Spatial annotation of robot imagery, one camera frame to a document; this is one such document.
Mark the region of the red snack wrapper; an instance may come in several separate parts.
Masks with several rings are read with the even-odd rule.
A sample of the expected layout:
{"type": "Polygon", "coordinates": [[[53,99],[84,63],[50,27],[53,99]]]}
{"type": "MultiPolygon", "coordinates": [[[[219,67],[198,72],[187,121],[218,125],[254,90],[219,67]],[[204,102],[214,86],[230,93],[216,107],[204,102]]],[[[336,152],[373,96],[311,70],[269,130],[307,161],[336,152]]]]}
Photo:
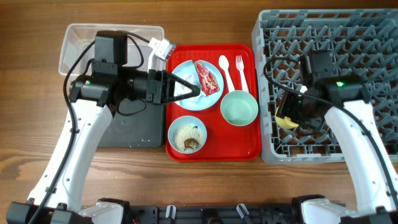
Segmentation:
{"type": "Polygon", "coordinates": [[[195,70],[198,74],[201,90],[206,96],[219,92],[220,88],[213,74],[204,66],[201,60],[194,61],[195,70]]]}

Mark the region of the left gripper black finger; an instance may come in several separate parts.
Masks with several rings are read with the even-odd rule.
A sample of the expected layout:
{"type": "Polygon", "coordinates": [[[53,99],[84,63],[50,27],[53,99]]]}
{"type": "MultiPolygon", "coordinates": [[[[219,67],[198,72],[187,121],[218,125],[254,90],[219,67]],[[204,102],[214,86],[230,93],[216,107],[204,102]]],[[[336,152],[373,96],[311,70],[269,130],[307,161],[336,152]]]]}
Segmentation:
{"type": "Polygon", "coordinates": [[[176,102],[176,101],[180,101],[180,100],[185,100],[185,99],[188,99],[188,98],[196,97],[199,94],[200,94],[200,92],[190,92],[190,93],[185,93],[185,94],[178,95],[178,96],[170,95],[170,96],[166,96],[165,98],[162,98],[161,99],[161,103],[162,104],[173,103],[173,102],[176,102]]]}
{"type": "Polygon", "coordinates": [[[184,87],[187,87],[193,92],[200,92],[200,88],[176,75],[170,73],[166,70],[161,71],[162,73],[162,80],[166,82],[168,91],[174,91],[175,84],[178,83],[184,87]]]}

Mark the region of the yellow plastic cup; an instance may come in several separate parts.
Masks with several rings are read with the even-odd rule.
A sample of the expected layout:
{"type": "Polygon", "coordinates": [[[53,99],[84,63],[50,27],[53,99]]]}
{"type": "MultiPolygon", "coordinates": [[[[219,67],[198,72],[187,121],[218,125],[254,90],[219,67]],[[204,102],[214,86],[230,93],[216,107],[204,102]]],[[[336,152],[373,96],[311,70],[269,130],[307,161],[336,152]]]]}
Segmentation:
{"type": "Polygon", "coordinates": [[[275,121],[278,124],[278,126],[280,128],[284,128],[284,129],[294,129],[299,127],[299,124],[291,121],[291,119],[289,117],[284,117],[284,118],[280,118],[277,116],[277,113],[279,112],[279,107],[277,107],[276,111],[275,111],[275,121]]]}

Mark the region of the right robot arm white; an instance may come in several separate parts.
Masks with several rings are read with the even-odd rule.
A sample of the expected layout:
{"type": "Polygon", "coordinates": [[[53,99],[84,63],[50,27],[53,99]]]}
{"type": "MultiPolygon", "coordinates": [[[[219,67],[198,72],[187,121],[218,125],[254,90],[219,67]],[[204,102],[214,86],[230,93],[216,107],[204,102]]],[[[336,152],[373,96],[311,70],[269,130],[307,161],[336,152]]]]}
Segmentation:
{"type": "Polygon", "coordinates": [[[376,127],[373,106],[363,80],[339,76],[327,50],[298,59],[306,91],[287,92],[276,112],[279,126],[333,132],[351,175],[357,209],[323,197],[298,199],[302,223],[397,223],[397,173],[376,127]]]}

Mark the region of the small light blue bowl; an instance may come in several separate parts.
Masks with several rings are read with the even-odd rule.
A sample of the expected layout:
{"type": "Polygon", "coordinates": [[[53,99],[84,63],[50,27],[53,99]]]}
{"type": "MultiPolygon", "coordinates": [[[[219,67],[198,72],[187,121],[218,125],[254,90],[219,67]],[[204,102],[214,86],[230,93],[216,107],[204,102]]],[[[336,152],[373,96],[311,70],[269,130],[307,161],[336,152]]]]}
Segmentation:
{"type": "Polygon", "coordinates": [[[207,130],[200,119],[194,116],[181,116],[172,121],[167,137],[175,152],[194,154],[205,145],[207,130]]]}

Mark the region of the rice food waste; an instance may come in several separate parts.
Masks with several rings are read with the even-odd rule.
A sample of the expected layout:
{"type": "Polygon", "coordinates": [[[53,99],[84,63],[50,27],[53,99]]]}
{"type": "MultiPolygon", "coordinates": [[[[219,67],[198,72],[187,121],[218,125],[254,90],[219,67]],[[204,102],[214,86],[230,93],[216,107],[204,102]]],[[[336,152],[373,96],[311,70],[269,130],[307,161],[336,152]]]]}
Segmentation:
{"type": "Polygon", "coordinates": [[[198,126],[193,124],[186,124],[179,128],[174,133],[174,143],[177,151],[183,153],[192,153],[202,147],[204,143],[203,132],[198,126]]]}

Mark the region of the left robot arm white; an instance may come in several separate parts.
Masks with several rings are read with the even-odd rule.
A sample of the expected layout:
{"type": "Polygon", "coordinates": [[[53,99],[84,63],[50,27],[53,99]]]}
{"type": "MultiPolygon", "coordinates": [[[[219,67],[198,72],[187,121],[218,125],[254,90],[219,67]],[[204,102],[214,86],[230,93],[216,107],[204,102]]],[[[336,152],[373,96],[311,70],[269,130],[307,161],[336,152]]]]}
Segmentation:
{"type": "Polygon", "coordinates": [[[8,223],[132,223],[128,201],[102,198],[82,208],[83,188],[93,156],[119,105],[140,100],[165,105],[198,96],[199,87],[166,71],[175,45],[167,39],[149,39],[151,53],[141,58],[148,68],[127,65],[127,47],[140,36],[123,30],[100,30],[88,48],[94,51],[85,70],[75,79],[66,77],[63,96],[68,109],[62,133],[48,166],[24,203],[13,202],[8,223]]]}

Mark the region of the green plastic bowl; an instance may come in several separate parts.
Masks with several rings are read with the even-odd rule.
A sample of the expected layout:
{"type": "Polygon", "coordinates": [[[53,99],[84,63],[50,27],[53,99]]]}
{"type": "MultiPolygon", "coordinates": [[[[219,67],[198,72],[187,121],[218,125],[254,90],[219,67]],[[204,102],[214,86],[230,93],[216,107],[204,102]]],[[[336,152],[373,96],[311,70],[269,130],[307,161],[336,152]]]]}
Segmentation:
{"type": "Polygon", "coordinates": [[[252,94],[235,90],[226,94],[220,104],[221,115],[233,126],[247,126],[258,115],[259,106],[252,94]]]}

